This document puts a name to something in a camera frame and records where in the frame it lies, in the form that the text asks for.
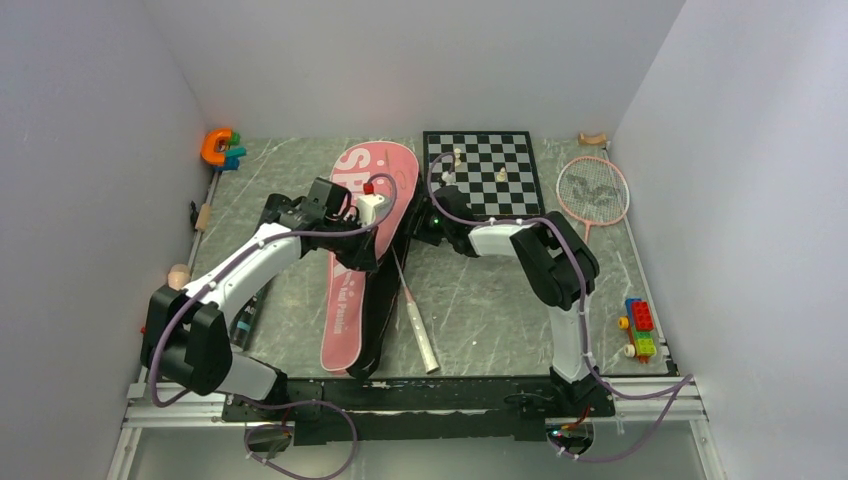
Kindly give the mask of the colourful toy blocks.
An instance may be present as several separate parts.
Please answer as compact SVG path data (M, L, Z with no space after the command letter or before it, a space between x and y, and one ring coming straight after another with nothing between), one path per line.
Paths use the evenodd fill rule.
M626 333L628 339L624 355L647 364L658 351L653 340L655 323L650 306L641 298L627 298L624 308L625 314L617 321L618 328Z

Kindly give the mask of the teal blue toy blocks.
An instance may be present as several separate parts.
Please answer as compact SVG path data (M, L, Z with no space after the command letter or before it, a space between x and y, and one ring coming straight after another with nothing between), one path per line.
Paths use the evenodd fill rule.
M224 151L224 163L220 167L221 171L238 170L241 164L241 159L247 154L245 147L234 147Z

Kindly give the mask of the pink racket bag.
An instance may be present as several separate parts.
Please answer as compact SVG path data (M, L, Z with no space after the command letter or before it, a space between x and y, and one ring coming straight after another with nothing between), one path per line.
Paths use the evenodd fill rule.
M382 222L359 237L366 242L362 249L329 255L320 363L331 374L366 378L379 365L400 286L398 270L386 257L393 245L400 250L408 245L402 230L419 178L414 152L388 140L354 145L333 166L330 180L352 194L347 218L362 226Z

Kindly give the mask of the black shuttlecock tube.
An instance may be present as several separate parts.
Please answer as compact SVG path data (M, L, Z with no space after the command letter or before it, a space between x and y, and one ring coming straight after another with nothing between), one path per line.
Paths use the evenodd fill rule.
M237 312L229 331L231 348L236 353L249 349L252 330L262 311L269 285L259 289Z

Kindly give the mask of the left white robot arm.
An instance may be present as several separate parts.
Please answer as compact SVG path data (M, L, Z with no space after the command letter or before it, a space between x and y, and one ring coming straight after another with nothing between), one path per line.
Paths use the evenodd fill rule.
M286 373L234 353L230 328L256 293L314 250L334 254L350 270L376 270L377 235L398 194L395 180L383 178L389 195L355 198L322 178L305 196L272 194L254 235L226 260L179 289L164 285L156 290L140 354L154 402L166 405L157 387L166 378L184 393L234 395L261 419L279 417L288 402Z

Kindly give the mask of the wooden rolling pin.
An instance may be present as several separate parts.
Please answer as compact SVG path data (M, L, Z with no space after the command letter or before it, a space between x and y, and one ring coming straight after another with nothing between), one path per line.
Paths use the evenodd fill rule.
M174 290L182 290L191 281L191 270L186 264L175 264L167 274L167 286Z

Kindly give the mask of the orange C-shaped toy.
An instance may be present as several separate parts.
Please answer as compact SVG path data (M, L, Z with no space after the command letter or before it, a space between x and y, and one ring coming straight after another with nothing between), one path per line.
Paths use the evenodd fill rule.
M240 134L229 127L217 128L210 131L203 140L200 156L213 167L223 167L227 152L231 147L241 143Z

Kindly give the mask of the black front rail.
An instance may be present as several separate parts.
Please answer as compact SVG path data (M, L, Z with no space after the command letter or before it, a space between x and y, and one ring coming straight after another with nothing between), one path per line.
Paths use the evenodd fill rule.
M227 423L286 423L297 446L329 442L510 437L542 441L559 421L611 419L611 392L589 378L550 375L447 378L291 379L280 410L232 400Z

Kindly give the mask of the pink badminton racket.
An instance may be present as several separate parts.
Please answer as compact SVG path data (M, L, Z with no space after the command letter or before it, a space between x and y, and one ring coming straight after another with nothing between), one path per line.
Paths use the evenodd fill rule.
M394 260L395 266L399 273L399 278L401 282L401 287L403 290L403 294L405 297L405 305L408 317L410 319L410 323L412 326L413 334L418 345L418 349L422 358L422 362L425 368L425 373L427 375L433 374L440 369L440 365L436 358L435 352L433 350L432 344L430 342L429 336L427 334L427 330L425 324L422 319L421 312L417 306L416 300L410 291L408 284L406 282L403 267L400 262L399 255L394 247L391 248L392 258Z
M569 161L556 182L561 208L584 226L589 243L593 227L614 225L630 207L630 190L622 172L609 160L580 156Z

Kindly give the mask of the black white chessboard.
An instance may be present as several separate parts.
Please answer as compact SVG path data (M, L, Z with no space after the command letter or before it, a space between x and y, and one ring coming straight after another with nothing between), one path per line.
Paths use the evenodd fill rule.
M477 218L533 218L546 213L530 133L527 131L425 131L427 162L461 150L461 165L444 160L433 166L431 188L438 190L443 170L454 168L456 186L467 195ZM496 175L506 168L507 182Z

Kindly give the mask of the small wooden object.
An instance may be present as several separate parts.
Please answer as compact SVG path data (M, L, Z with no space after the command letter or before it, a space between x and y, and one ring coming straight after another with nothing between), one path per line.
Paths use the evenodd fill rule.
M587 134L585 132L580 132L577 139L580 145L596 146L601 148L605 148L609 142L605 133Z

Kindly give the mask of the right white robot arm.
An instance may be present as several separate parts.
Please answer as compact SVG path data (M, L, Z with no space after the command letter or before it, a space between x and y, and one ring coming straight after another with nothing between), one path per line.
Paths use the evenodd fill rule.
M467 196L455 185L433 191L428 182L419 183L411 211L409 233L415 239L432 245L445 239L469 258L518 261L536 298L548 308L554 346L552 404L564 415L578 413L600 388L586 319L600 266L586 242L559 212L477 221Z

